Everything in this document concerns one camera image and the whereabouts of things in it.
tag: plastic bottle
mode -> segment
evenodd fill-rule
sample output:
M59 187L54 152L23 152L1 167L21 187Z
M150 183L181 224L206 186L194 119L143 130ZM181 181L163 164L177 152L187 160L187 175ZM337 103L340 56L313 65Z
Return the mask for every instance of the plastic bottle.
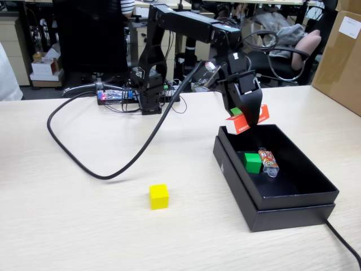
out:
M280 168L272 152L267 151L265 148L259 148L258 154L262 160L263 172L267 172L270 177L276 177Z

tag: pink cushion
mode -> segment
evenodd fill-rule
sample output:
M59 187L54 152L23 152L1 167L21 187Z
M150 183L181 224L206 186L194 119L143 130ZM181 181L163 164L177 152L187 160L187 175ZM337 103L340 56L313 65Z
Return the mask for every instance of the pink cushion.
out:
M321 42L321 37L318 34L319 30L312 31L298 42L295 49L311 55ZM299 54L293 54L291 67L295 71L302 68L302 58Z

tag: chair armrest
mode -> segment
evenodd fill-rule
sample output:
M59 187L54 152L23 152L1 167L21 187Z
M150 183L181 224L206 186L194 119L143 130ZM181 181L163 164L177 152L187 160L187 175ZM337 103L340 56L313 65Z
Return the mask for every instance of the chair armrest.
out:
M308 53L305 53L303 51L299 51L299 50L296 50L295 48L290 48L290 47L277 46L277 47L274 48L274 50L289 51L289 52L292 52L292 53L299 54L301 56L302 61L305 61L307 58L310 57L310 55Z

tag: black box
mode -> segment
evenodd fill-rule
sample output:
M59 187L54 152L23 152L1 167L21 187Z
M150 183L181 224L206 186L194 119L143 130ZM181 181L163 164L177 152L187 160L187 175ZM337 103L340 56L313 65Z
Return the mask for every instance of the black box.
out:
M272 151L276 178L244 168L244 153L259 147ZM251 231L323 224L335 207L337 188L276 125L239 135L220 127L213 153Z

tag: cabinet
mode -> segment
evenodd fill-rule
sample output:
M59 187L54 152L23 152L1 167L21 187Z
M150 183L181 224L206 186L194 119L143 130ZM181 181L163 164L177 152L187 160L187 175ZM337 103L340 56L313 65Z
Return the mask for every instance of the cabinet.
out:
M30 85L30 57L18 17L0 17L0 42L9 58L17 83L20 86Z

